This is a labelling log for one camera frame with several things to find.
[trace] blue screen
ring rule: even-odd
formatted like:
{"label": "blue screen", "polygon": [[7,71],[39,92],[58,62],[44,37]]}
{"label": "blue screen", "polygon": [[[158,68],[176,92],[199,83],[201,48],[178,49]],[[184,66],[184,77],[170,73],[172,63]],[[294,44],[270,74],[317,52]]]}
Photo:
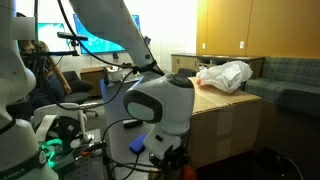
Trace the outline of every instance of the blue screen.
{"label": "blue screen", "polygon": [[64,32],[62,23],[38,23],[39,41],[45,42],[50,51],[68,51],[68,41],[58,38],[57,32]]}
{"label": "blue screen", "polygon": [[[119,52],[119,51],[125,50],[122,46],[116,43],[98,38],[95,35],[91,34],[81,24],[81,22],[79,21],[78,17],[75,14],[73,14],[73,18],[74,18],[77,34],[88,37],[88,41],[81,41],[81,42],[91,53]],[[138,29],[140,30],[139,15],[132,15],[132,18],[136,23]],[[87,51],[81,47],[81,53],[87,54]]]}

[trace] white plastic bag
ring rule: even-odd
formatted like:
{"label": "white plastic bag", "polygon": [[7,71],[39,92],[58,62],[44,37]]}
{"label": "white plastic bag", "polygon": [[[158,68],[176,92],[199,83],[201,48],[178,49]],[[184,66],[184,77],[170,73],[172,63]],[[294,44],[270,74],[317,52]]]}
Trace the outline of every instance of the white plastic bag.
{"label": "white plastic bag", "polygon": [[213,85],[225,92],[232,93],[243,81],[252,75],[250,66],[242,61],[232,61],[220,66],[203,69],[197,73],[199,85]]}

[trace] gray couch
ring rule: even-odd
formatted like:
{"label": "gray couch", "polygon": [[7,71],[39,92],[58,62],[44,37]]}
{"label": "gray couch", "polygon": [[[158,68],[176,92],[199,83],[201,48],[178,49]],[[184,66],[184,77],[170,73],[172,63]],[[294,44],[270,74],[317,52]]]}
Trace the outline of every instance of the gray couch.
{"label": "gray couch", "polygon": [[320,117],[320,59],[266,57],[245,91],[265,101]]}

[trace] wall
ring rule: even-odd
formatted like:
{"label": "wall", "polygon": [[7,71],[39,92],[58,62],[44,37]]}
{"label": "wall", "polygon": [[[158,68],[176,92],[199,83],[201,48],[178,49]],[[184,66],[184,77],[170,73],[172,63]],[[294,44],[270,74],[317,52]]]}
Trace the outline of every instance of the wall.
{"label": "wall", "polygon": [[[16,0],[16,2],[17,11],[33,16],[34,1]],[[125,2],[131,14],[139,14],[141,32],[151,38],[151,52],[160,68],[171,71],[173,53],[196,51],[196,0],[126,0]],[[73,9],[67,0],[62,0],[62,3],[71,25],[74,26]],[[64,23],[57,1],[39,1],[39,22]],[[118,53],[117,61],[113,60],[111,54],[99,56],[116,63],[132,61],[127,53]],[[83,68],[103,65],[104,63],[89,55],[66,56],[63,57],[60,68],[62,71],[76,70],[79,73]]]}
{"label": "wall", "polygon": [[[320,1],[199,2],[198,9],[207,11],[207,19],[198,17],[198,53],[320,58],[320,26],[316,22]],[[245,43],[243,49],[239,48],[240,41]]]}

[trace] floor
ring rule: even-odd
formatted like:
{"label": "floor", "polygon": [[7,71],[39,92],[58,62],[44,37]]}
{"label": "floor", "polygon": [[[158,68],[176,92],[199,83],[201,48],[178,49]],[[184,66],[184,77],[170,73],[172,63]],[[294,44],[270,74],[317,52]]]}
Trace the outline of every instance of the floor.
{"label": "floor", "polygon": [[[103,131],[106,128],[103,107],[95,110],[99,117],[88,113],[87,128],[91,130],[99,126]],[[268,159],[272,159],[273,156],[264,151],[265,147],[294,162],[304,180],[320,179],[319,118],[264,102],[255,150],[197,169],[198,180],[301,179],[292,163],[288,163],[289,160],[280,165],[273,162],[268,164]]]}

